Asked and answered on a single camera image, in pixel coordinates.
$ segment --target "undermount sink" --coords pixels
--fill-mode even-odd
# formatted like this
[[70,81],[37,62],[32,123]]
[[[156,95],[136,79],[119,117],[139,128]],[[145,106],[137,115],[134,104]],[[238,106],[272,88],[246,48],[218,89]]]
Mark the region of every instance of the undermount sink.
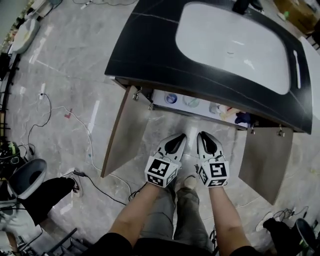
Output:
[[242,15],[205,3],[186,4],[175,42],[195,62],[244,77],[281,95],[289,91],[284,44],[271,30]]

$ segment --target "marble floor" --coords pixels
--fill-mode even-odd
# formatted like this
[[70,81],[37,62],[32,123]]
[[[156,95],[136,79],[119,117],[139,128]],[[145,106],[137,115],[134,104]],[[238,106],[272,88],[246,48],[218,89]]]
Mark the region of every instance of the marble floor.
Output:
[[[277,19],[273,3],[265,0],[263,5],[266,15]],[[91,133],[93,155],[84,127],[73,116],[68,116],[63,108],[58,108],[52,110],[46,126],[33,129],[30,143],[35,145],[36,151],[35,156],[28,153],[28,158],[47,161],[47,179],[77,168],[90,176],[101,190],[123,202],[128,201],[128,187],[112,176],[100,178],[100,171],[93,167],[92,159],[101,169],[124,95],[124,90],[105,77],[104,71],[134,7],[135,4],[114,7],[103,4],[89,5],[81,10],[81,5],[64,0],[41,22],[35,40],[22,56],[20,70],[11,87],[6,115],[11,128],[9,139],[26,144],[31,126],[43,124],[49,116],[48,99],[39,98],[42,84],[45,84],[45,93],[53,108],[65,106],[68,110],[72,109],[86,126],[94,124]],[[290,24],[282,26],[299,36]],[[135,191],[144,184],[147,159],[163,138],[179,132],[188,135],[182,164],[185,169],[190,169],[196,161],[197,133],[207,131],[214,134],[221,141],[230,161],[231,177],[226,192],[237,207],[248,239],[263,251],[271,243],[270,235],[265,231],[256,232],[255,228],[266,213],[293,207],[300,211],[304,206],[309,206],[306,216],[309,223],[319,213],[320,121],[315,119],[313,123],[312,135],[293,136],[289,164],[275,205],[270,205],[238,178],[246,132],[171,112],[155,110],[151,113],[137,157],[113,174],[128,182],[131,190]],[[81,185],[83,197],[66,196],[49,215],[66,232],[78,228],[78,237],[94,243],[109,230],[123,206],[100,193],[88,179],[81,178]],[[201,184],[196,190],[200,197],[200,215],[210,233],[214,220],[209,193]],[[297,217],[290,220],[290,225]]]

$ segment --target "cabinet door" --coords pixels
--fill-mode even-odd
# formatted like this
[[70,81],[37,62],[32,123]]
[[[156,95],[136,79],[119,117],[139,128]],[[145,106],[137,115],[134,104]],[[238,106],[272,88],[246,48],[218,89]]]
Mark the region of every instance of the cabinet door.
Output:
[[136,87],[129,86],[123,96],[103,162],[103,178],[138,153],[149,119],[150,101],[142,93],[135,98],[137,91]]
[[248,129],[239,178],[270,204],[276,202],[290,157],[293,130]]

